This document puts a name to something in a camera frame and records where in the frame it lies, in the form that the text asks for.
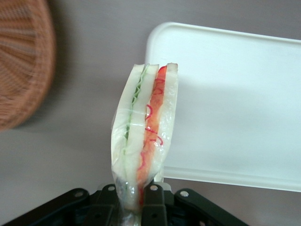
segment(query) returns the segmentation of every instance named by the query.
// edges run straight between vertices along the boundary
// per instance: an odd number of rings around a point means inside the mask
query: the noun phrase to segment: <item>white tray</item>
[[[169,62],[180,83],[165,177],[301,191],[301,41],[164,23],[146,63]]]

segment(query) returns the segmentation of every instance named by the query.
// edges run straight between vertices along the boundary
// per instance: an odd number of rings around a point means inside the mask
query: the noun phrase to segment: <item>tomato slice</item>
[[[151,168],[152,158],[154,156],[156,146],[163,145],[163,140],[158,136],[160,107],[163,105],[165,78],[167,66],[159,69],[154,81],[150,103],[146,106],[150,113],[145,118],[146,128],[144,133],[143,149],[140,153],[141,163],[137,170],[137,182],[139,190],[139,203],[143,203],[143,188],[148,179]]]

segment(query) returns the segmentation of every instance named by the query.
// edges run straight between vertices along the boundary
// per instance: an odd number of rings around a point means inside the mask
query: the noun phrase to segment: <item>plastic wrap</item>
[[[139,224],[143,189],[161,178],[170,147],[178,90],[177,64],[134,65],[111,134],[112,173],[123,225]]]

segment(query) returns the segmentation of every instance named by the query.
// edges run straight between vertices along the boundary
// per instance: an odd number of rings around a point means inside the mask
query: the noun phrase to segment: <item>screw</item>
[[[115,187],[114,187],[114,186],[108,187],[108,191],[114,191],[114,190],[115,190]]]
[[[186,191],[181,191],[181,192],[180,192],[180,195],[183,196],[183,197],[188,197],[188,196],[189,196],[189,193],[186,192]]]
[[[152,191],[157,191],[157,190],[158,190],[158,187],[155,186],[155,185],[152,185],[152,186],[150,186],[150,189],[151,189]]]
[[[83,192],[83,191],[77,191],[76,193],[74,193],[74,196],[75,196],[76,198],[81,197],[81,196],[83,196],[83,195],[84,195],[84,192]]]

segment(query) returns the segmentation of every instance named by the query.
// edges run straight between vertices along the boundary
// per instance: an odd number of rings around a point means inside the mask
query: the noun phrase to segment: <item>woven rattan basket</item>
[[[29,118],[49,90],[55,39],[45,0],[0,0],[0,130]]]

